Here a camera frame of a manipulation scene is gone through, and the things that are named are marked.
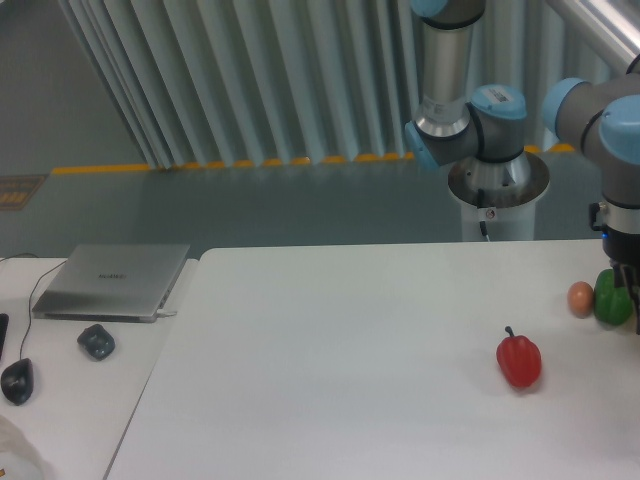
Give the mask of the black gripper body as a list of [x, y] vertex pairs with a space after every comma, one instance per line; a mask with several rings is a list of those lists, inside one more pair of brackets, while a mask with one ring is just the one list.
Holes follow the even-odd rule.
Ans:
[[613, 264], [639, 268], [639, 209], [611, 202], [591, 203], [589, 226], [599, 232], [603, 250]]

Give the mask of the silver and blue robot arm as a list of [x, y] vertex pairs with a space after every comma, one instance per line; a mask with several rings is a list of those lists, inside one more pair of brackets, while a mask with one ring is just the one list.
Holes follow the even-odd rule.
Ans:
[[[427, 168], [448, 166], [448, 187], [462, 212], [467, 240], [533, 235], [546, 165], [524, 149], [526, 103], [515, 88], [491, 84], [467, 95], [473, 26], [481, 1], [415, 1], [424, 50], [423, 97], [405, 137]], [[639, 299], [639, 9], [629, 1], [555, 1], [553, 10], [583, 35], [613, 69], [594, 84], [567, 78], [547, 93], [542, 116], [561, 141], [598, 166], [602, 198], [589, 208], [614, 283]]]

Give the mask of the white sleeved forearm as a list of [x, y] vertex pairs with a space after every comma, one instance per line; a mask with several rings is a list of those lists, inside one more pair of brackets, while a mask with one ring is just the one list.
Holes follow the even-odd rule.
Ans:
[[1, 417], [1, 478], [4, 480], [56, 478], [50, 465], [35, 445], [5, 416]]

